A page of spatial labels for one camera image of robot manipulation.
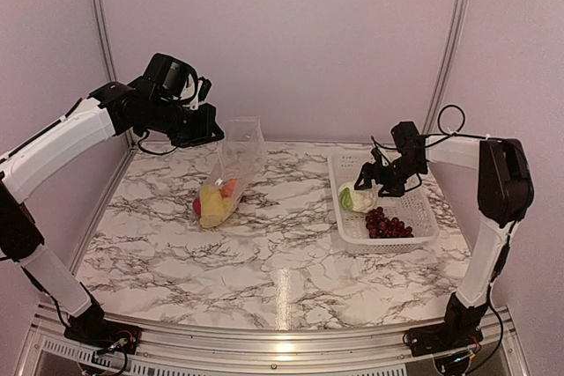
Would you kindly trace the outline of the yellow lemon toy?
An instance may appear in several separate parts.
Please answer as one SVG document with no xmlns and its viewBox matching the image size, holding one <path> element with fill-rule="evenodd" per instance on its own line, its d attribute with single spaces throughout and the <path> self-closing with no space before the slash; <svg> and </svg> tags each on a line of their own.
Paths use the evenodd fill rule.
<svg viewBox="0 0 564 376">
<path fill-rule="evenodd" d="M 201 202 L 200 225 L 203 228 L 212 228 L 221 224 L 224 219 L 219 216 L 219 203 L 222 198 L 219 189 L 215 186 L 204 185 L 199 192 Z"/>
</svg>

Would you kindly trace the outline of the clear zip top bag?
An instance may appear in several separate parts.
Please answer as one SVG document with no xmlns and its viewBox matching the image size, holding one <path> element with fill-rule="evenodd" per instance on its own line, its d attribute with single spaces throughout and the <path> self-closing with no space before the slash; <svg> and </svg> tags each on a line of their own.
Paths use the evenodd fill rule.
<svg viewBox="0 0 564 376">
<path fill-rule="evenodd" d="M 233 214 L 245 190 L 263 171 L 266 147 L 258 116 L 232 118 L 224 122 L 223 129 L 225 137 L 218 142 L 216 164 L 202 186 L 210 185 L 220 189 L 225 181 L 236 179 L 236 188 L 231 197 L 234 203 Z"/>
</svg>

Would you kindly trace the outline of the red bell pepper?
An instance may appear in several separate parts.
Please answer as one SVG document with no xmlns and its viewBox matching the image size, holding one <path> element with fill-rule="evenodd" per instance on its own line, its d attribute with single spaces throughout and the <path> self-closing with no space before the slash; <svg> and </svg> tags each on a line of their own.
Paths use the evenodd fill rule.
<svg viewBox="0 0 564 376">
<path fill-rule="evenodd" d="M 193 202 L 193 209 L 196 212 L 196 214 L 198 216 L 201 215 L 202 211 L 201 211 L 201 202 L 200 202 L 200 198 L 197 197 L 194 202 Z"/>
</svg>

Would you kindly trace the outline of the orange pumpkin toy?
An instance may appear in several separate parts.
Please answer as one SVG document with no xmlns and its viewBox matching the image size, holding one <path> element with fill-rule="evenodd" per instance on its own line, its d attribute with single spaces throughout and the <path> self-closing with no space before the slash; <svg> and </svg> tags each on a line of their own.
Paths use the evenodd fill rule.
<svg viewBox="0 0 564 376">
<path fill-rule="evenodd" d="M 224 198 L 232 197 L 236 188 L 236 184 L 237 184 L 236 179 L 229 179 L 225 181 L 219 190 L 221 196 Z"/>
</svg>

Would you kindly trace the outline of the white cauliflower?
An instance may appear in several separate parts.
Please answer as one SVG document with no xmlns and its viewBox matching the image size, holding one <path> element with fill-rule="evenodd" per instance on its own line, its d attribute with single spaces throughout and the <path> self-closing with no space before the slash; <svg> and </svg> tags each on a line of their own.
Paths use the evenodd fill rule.
<svg viewBox="0 0 564 376">
<path fill-rule="evenodd" d="M 345 182 L 338 189 L 338 202 L 342 210 L 368 213 L 375 208 L 378 195 L 372 189 L 356 190 L 353 182 Z"/>
</svg>

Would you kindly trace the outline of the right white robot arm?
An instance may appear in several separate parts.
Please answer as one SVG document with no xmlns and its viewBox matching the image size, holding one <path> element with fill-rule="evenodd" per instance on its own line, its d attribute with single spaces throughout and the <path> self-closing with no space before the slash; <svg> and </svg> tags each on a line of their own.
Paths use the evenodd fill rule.
<svg viewBox="0 0 564 376">
<path fill-rule="evenodd" d="M 401 197 L 413 175 L 427 173 L 430 163 L 467 167 L 478 172 L 479 235 L 462 282 L 451 294 L 443 321 L 410 328 L 405 343 L 414 357 L 463 348 L 480 340 L 479 326 L 492 308 L 492 289 L 502 272 L 510 242 L 534 199 L 530 168 L 516 139 L 447 135 L 410 135 L 393 131 L 398 158 L 387 163 L 379 149 L 371 152 L 354 183 L 357 190 L 378 185 L 380 197 Z"/>
</svg>

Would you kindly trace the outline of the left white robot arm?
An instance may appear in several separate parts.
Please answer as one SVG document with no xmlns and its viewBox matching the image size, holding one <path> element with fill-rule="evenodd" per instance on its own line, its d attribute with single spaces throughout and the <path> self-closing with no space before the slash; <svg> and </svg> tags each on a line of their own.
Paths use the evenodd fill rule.
<svg viewBox="0 0 564 376">
<path fill-rule="evenodd" d="M 152 131 L 164 134 L 175 148 L 222 139 L 216 109 L 205 100 L 211 86 L 204 77 L 177 87 L 142 78 L 130 85 L 110 82 L 1 157 L 1 251 L 67 312 L 66 337 L 90 345 L 133 344 L 138 329 L 106 320 L 100 303 L 46 245 L 27 198 L 73 159 L 129 129 L 142 139 Z"/>
</svg>

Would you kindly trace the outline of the white plastic basket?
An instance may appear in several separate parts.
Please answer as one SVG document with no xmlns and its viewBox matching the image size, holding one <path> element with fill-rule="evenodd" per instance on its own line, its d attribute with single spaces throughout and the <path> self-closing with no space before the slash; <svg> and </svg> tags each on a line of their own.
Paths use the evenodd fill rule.
<svg viewBox="0 0 564 376">
<path fill-rule="evenodd" d="M 411 238 L 371 239 L 365 214 L 342 208 L 338 189 L 344 183 L 355 181 L 361 166 L 370 159 L 366 151 L 334 151 L 327 158 L 333 208 L 343 249 L 348 254 L 407 253 L 434 242 L 440 232 L 439 226 L 425 190 L 414 178 L 408 182 L 414 190 L 401 197 L 379 198 L 376 202 L 387 217 L 398 217 L 412 228 Z"/>
</svg>

